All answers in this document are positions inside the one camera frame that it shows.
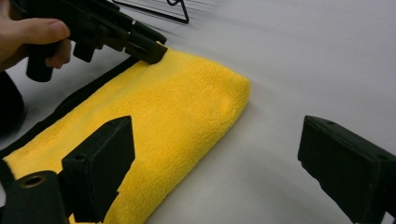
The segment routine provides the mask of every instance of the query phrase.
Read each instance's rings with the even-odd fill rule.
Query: white table
[[[297,160],[303,120],[330,119],[396,154],[396,2],[197,1],[210,5],[186,0],[188,25],[122,11],[161,28],[167,46],[248,77],[252,92],[241,118],[148,223],[350,223]],[[24,75],[26,61],[10,69],[27,114],[0,148],[125,58],[112,49],[92,63],[73,58],[45,84]]]

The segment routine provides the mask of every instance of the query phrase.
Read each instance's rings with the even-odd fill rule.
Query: circular hole
[[[43,175],[34,175],[27,179],[25,182],[21,184],[21,187],[29,189],[35,186],[40,185],[46,180],[46,177]]]
[[[380,160],[383,160],[383,161],[387,161],[388,160],[388,157],[384,156],[384,155],[376,155],[376,157],[379,158]]]
[[[85,154],[79,154],[75,157],[75,159],[78,161],[85,161],[86,158],[87,156]]]

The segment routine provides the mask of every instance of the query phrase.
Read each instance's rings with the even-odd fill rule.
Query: white surface
[[[241,118],[148,223],[350,223],[297,161],[303,119],[330,119],[396,154],[396,2],[198,1],[210,5],[187,2],[188,25],[123,11],[160,28],[167,46],[248,77],[252,92]],[[25,77],[23,63],[10,69],[27,116],[0,148],[126,58],[110,49],[94,57],[74,58],[46,84]]]

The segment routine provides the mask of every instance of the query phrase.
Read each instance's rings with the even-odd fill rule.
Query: hand
[[[55,54],[47,58],[48,67],[61,68],[70,61],[70,31],[55,19],[21,20],[8,0],[0,0],[0,72],[27,57],[26,44],[49,44],[61,41]]]

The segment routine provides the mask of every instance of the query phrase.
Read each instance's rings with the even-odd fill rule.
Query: microfiber towel
[[[43,170],[59,173],[61,159],[102,124],[131,116],[136,157],[105,223],[144,223],[232,127],[249,93],[247,78],[169,49],[159,63],[139,62],[112,78],[3,160],[17,179]]]

